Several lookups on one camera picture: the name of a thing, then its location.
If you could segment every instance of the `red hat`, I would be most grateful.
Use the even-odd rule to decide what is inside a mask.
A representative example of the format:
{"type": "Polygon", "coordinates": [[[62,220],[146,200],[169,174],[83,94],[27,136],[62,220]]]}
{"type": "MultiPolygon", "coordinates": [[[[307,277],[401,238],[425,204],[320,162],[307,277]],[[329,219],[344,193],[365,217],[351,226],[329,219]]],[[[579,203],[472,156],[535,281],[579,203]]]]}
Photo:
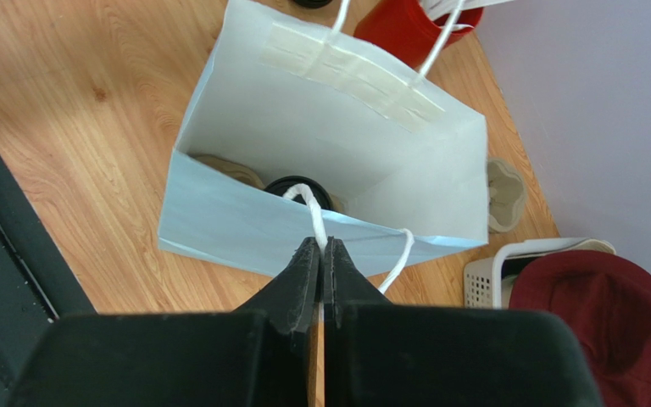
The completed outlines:
{"type": "Polygon", "coordinates": [[[516,279],[510,309],[545,309],[574,331],[608,406],[651,407],[651,275],[588,250],[549,254],[516,279]]]}

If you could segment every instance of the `wooden table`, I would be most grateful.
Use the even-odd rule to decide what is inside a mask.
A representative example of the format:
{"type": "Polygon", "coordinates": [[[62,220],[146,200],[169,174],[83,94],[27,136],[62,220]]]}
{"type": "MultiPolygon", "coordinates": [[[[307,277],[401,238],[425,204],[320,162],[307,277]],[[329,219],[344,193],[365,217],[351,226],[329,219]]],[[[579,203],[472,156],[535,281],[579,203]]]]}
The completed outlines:
{"type": "MultiPolygon", "coordinates": [[[[325,25],[337,11],[263,3],[325,25]]],[[[375,3],[354,1],[345,32],[375,3]]],[[[269,280],[157,249],[170,150],[225,4],[0,0],[0,154],[100,312],[233,309],[269,280]]],[[[558,232],[476,36],[443,52],[429,79],[487,117],[490,154],[529,188],[516,231],[409,267],[387,294],[460,306],[466,263],[558,232]]]]}

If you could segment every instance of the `wall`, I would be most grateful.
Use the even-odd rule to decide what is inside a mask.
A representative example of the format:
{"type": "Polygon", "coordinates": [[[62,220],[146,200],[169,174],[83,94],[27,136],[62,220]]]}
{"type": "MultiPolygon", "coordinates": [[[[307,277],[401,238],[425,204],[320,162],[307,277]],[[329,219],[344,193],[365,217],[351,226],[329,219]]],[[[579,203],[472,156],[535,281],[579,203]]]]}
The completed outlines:
{"type": "Polygon", "coordinates": [[[651,272],[651,2],[515,0],[478,34],[561,234],[651,272]]]}

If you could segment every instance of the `gift bag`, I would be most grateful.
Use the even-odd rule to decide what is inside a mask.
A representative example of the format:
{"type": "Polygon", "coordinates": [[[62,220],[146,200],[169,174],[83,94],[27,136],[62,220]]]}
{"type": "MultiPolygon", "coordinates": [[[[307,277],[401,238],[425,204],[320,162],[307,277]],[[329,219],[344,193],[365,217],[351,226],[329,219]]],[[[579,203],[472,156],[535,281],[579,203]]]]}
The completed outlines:
{"type": "Polygon", "coordinates": [[[323,211],[367,276],[487,242],[487,132],[481,114],[425,79],[458,13],[419,72],[382,49],[249,0],[230,0],[175,142],[159,247],[274,276],[313,236],[305,205],[192,157],[317,181],[342,201],[323,211]]]}

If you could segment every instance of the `red container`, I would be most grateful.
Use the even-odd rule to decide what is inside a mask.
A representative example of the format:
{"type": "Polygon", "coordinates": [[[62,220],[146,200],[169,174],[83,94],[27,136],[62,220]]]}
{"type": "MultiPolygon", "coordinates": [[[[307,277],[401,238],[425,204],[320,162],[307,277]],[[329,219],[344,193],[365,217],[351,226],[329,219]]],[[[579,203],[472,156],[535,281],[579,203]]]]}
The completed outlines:
{"type": "MultiPolygon", "coordinates": [[[[483,8],[464,10],[458,24],[476,27],[483,15],[483,8]]],[[[428,53],[436,44],[438,35],[448,18],[448,14],[433,21],[418,0],[381,0],[356,27],[354,37],[377,45],[416,69],[426,60],[428,53]]],[[[446,42],[446,47],[472,32],[473,28],[454,31],[446,42]]]]}

